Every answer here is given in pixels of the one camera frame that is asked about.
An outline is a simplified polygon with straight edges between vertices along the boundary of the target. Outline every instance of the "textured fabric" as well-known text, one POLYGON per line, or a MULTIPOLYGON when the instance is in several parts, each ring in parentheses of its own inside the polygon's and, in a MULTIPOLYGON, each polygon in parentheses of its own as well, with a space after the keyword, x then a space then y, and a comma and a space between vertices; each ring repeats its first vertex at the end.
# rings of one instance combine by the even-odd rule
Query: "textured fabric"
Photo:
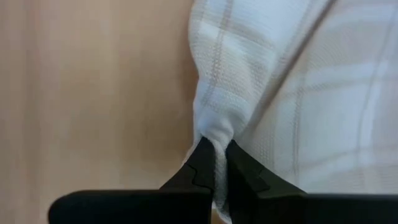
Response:
POLYGON ((307 192, 398 193, 398 1, 196 0, 195 139, 230 140, 307 192))

